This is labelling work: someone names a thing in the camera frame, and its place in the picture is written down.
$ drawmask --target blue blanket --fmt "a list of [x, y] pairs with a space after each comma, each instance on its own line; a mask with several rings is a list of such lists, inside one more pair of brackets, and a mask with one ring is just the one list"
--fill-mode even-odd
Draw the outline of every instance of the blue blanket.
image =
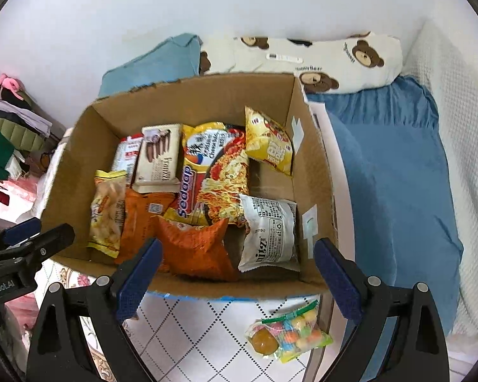
[[[326, 103], [337, 136], [351, 195], [358, 266], [398, 287], [427, 283], [449, 333], [457, 311], [463, 247], [432, 95], [414, 78], [399, 76], [383, 88], [308, 98]], [[387, 269], [390, 246], [395, 265]], [[368, 256], [379, 247], [388, 251], [380, 262]], [[375, 376], [392, 329], [388, 323], [364, 380]]]

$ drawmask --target green zip tie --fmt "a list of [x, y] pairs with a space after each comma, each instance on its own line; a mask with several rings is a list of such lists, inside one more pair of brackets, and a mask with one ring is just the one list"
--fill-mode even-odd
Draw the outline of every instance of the green zip tie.
[[302, 308], [296, 310], [295, 312], [291, 312], [291, 313], [288, 313], [288, 314], [280, 316], [280, 317], [274, 317], [272, 319], [264, 319], [264, 320], [262, 320], [262, 324], [282, 322], [284, 320], [291, 320], [291, 319], [295, 318], [296, 316], [301, 316], [303, 313], [306, 313], [306, 312], [312, 310], [318, 304], [319, 304], [319, 302], [317, 300], [314, 300], [308, 306], [302, 307]]

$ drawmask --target yellow snack bag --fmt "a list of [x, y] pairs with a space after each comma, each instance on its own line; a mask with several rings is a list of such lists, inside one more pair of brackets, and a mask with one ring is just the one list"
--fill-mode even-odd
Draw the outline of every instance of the yellow snack bag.
[[116, 258], [124, 225], [126, 171], [96, 171], [96, 194], [90, 206], [90, 238], [87, 247]]
[[246, 155], [286, 175], [292, 170], [292, 142], [278, 122], [245, 106]]

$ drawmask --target snack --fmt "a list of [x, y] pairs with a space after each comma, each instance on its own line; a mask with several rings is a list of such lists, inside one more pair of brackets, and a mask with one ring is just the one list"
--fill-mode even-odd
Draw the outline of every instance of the snack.
[[133, 189], [148, 192], [177, 192], [175, 177], [179, 155], [180, 124], [160, 124], [141, 129], [141, 143]]
[[133, 178], [134, 165], [138, 158], [143, 135], [136, 135], [122, 138], [117, 146], [115, 158], [113, 158], [112, 171], [126, 171], [126, 185], [131, 185]]
[[246, 238], [239, 271], [277, 266], [298, 272], [300, 268], [294, 245], [296, 203], [243, 194], [239, 197], [246, 218]]
[[317, 303], [314, 301], [286, 315], [255, 322], [246, 331], [247, 340], [256, 352], [273, 355], [281, 363], [333, 343], [331, 336], [317, 325]]
[[[154, 217], [163, 215], [174, 200], [173, 192], [152, 192], [143, 195], [130, 188], [126, 189], [126, 219], [120, 241], [120, 252], [115, 259], [115, 264], [133, 258], [146, 239], [157, 236]], [[157, 271], [168, 272], [168, 266], [164, 261]]]
[[210, 225], [228, 218], [244, 225], [238, 194], [248, 194], [248, 156], [244, 129], [210, 122], [182, 128], [184, 164], [177, 205], [165, 218]]
[[96, 194], [90, 206], [90, 239], [87, 247], [116, 258], [124, 225], [126, 171], [96, 171], [94, 182]]
[[232, 282], [238, 280], [239, 274], [223, 245], [227, 226], [226, 218], [209, 227], [193, 227], [160, 216], [154, 218], [154, 228], [171, 273]]
[[245, 106], [246, 154], [257, 161], [266, 162], [290, 175], [292, 171], [292, 143], [278, 122], [261, 112]]

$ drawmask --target screw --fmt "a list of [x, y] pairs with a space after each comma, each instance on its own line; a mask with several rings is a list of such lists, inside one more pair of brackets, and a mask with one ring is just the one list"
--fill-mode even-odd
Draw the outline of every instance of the screw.
[[110, 282], [110, 278], [107, 275], [102, 275], [97, 278], [96, 283], [98, 286], [105, 286]]
[[422, 293], [426, 293], [429, 290], [429, 286], [427, 286], [425, 283], [422, 283], [422, 282], [419, 282], [416, 285], [416, 288]]
[[371, 286], [374, 286], [374, 287], [380, 286], [381, 285], [381, 279], [374, 276], [374, 275], [371, 275], [368, 278], [368, 284], [370, 284]]
[[60, 290], [60, 283], [52, 283], [49, 285], [48, 290], [50, 293], [56, 293]]

